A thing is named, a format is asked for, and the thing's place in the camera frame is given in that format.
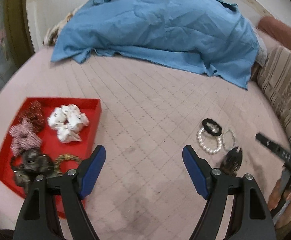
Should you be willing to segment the leopard print scrunchie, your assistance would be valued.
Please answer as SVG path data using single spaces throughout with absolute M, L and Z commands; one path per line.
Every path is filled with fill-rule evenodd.
M 82 160 L 78 156 L 73 154 L 59 155 L 54 161 L 54 172 L 58 177 L 63 175 L 61 171 L 61 164 L 65 161 L 75 161 L 78 165 L 80 165 L 82 162 Z

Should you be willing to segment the brown cushion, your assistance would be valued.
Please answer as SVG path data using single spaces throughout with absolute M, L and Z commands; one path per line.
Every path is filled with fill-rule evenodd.
M 257 29 L 268 34 L 284 47 L 291 50 L 291 27 L 274 17 L 264 16 L 260 19 Z

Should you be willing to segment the dark red polka dot scrunchie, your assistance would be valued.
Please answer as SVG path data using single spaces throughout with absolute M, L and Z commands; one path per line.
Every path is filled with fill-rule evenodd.
M 43 117 L 42 105 L 37 100 L 29 104 L 28 108 L 24 110 L 19 116 L 19 122 L 27 119 L 33 126 L 33 131 L 39 133 L 45 127 L 45 119 Z

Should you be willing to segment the red plaid scrunchie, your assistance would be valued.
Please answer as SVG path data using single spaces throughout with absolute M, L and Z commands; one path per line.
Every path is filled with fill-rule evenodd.
M 32 123 L 27 119 L 23 119 L 21 123 L 12 126 L 9 134 L 13 137 L 11 142 L 11 150 L 15 157 L 19 156 L 23 151 L 32 148 L 40 148 L 42 140 L 34 132 Z

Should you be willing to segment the grey black organza scrunchie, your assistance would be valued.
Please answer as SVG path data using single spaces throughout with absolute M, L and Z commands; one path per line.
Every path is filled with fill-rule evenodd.
M 25 195 L 38 175 L 49 177 L 54 173 L 53 160 L 38 147 L 24 150 L 18 156 L 13 155 L 10 167 L 15 184 L 23 189 Z

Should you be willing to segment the black rhinestone hair claw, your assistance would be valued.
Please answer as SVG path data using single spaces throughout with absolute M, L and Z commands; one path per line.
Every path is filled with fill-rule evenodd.
M 243 153 L 241 147 L 234 147 L 223 158 L 219 169 L 226 175 L 235 177 L 242 165 L 242 161 Z

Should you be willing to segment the blue blanket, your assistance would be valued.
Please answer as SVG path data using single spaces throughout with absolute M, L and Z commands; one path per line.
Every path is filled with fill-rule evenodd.
M 247 88 L 259 44 L 236 4 L 222 0 L 88 0 L 63 27 L 52 62 L 91 55 L 150 61 Z

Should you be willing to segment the floral white brown blanket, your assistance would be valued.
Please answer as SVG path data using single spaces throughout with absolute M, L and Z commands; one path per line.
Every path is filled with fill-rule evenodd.
M 45 37 L 43 38 L 42 44 L 49 47 L 54 46 L 64 26 L 70 21 L 70 19 L 76 14 L 76 12 L 81 9 L 81 7 L 82 5 L 75 8 L 73 11 L 69 12 L 67 16 L 58 24 L 56 24 L 52 28 L 49 28 L 46 32 Z

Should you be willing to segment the black scrunchie with bead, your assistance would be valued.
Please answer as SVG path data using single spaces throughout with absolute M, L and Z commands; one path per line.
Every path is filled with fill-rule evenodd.
M 213 119 L 206 118 L 202 121 L 203 128 L 207 133 L 214 137 L 222 135 L 222 127 Z

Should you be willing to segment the white cherry print scrunchie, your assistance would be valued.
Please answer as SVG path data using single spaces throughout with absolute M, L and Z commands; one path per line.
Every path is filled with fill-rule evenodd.
M 81 142 L 80 132 L 90 124 L 90 120 L 77 105 L 61 105 L 56 107 L 47 118 L 51 129 L 56 130 L 60 142 Z

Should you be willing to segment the red tray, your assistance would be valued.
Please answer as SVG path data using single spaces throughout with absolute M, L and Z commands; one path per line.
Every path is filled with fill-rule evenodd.
M 85 113 L 90 121 L 90 124 L 83 128 L 80 132 L 81 142 L 70 142 L 63 144 L 58 141 L 56 131 L 49 128 L 45 124 L 44 129 L 39 133 L 39 137 L 43 140 L 42 151 L 49 155 L 53 160 L 61 154 L 73 154 L 80 159 L 88 158 L 93 151 L 94 138 L 97 133 L 97 128 L 101 115 L 101 102 L 99 99 L 85 98 L 26 98 L 15 114 L 11 126 L 18 124 L 19 115 L 28 108 L 30 103 L 38 101 L 42 106 L 43 117 L 46 119 L 50 116 L 54 108 L 61 105 L 69 105 L 73 103 L 77 105 L 82 113 Z M 13 153 L 10 145 L 13 137 L 6 133 L 2 141 L 0 149 L 0 181 L 13 191 L 18 196 L 24 198 L 25 194 L 21 187 L 17 186 L 13 180 L 13 171 L 10 167 L 11 157 Z

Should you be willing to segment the striped beige pillow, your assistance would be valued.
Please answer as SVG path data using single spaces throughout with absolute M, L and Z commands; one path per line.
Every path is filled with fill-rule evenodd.
M 257 83 L 270 102 L 291 145 L 291 51 L 279 46 L 271 51 L 257 76 Z

